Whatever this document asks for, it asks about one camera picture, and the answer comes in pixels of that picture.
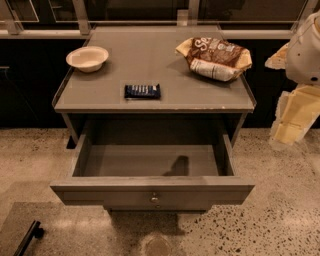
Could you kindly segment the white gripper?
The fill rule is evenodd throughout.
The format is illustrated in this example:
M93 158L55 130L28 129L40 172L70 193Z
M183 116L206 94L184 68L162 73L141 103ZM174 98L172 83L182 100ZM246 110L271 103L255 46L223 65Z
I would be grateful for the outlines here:
M270 132L272 140L293 145L320 116L320 11L311 14L265 66L285 69L286 76L298 83L292 92L282 92Z

